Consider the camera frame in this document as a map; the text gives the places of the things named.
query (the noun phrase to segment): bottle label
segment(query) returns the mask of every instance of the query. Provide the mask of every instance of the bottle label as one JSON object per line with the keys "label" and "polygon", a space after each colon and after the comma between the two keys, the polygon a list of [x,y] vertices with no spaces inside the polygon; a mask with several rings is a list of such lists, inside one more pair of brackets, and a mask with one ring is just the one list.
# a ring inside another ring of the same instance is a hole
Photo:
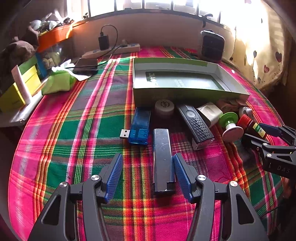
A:
{"label": "bottle label", "polygon": [[257,123],[254,124],[253,129],[258,132],[262,138],[265,136],[266,132]]}

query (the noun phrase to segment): orange container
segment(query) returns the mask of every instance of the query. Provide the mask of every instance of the orange container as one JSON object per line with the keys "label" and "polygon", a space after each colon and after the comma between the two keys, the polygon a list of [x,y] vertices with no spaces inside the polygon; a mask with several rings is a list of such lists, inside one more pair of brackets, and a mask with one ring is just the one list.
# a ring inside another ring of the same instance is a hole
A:
{"label": "orange container", "polygon": [[51,31],[41,35],[38,37],[39,47],[37,52],[41,53],[44,50],[50,48],[51,46],[59,43],[65,39],[72,37],[73,35],[73,27],[72,25],[65,25],[58,28],[54,28]]}

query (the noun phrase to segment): red bottle cap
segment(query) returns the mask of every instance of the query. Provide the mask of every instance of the red bottle cap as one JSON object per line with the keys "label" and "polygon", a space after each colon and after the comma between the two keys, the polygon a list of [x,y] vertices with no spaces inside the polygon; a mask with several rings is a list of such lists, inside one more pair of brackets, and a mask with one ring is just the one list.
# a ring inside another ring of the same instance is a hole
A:
{"label": "red bottle cap", "polygon": [[246,129],[251,122],[252,122],[252,119],[248,117],[246,114],[243,114],[242,117],[237,122],[237,126],[240,126],[241,128]]}

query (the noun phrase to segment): yellow box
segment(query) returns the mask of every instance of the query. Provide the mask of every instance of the yellow box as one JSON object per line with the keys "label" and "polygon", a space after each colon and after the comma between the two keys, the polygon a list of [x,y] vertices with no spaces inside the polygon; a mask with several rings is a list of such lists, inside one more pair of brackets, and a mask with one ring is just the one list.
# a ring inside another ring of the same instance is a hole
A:
{"label": "yellow box", "polygon": [[[28,86],[31,94],[33,94],[41,84],[35,66],[31,67],[26,73],[24,73],[22,78]],[[14,110],[23,105],[25,105],[25,101],[23,100],[16,83],[10,86],[0,97],[0,109],[2,112]]]}

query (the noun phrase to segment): power strip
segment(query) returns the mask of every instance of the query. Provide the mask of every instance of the power strip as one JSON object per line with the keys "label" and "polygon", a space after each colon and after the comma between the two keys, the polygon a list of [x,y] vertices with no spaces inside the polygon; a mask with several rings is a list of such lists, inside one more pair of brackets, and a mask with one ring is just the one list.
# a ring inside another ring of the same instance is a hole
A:
{"label": "power strip", "polygon": [[[84,55],[82,55],[82,58],[98,58],[100,56],[102,56],[103,54],[107,53],[108,51],[110,51],[112,49],[112,47],[110,47],[109,49],[106,50],[100,50],[100,49],[96,49],[93,51],[89,51],[86,52]],[[122,54],[122,53],[134,53],[134,52],[140,52],[140,45],[139,44],[129,44],[127,47],[121,47],[118,48],[114,54]]]}

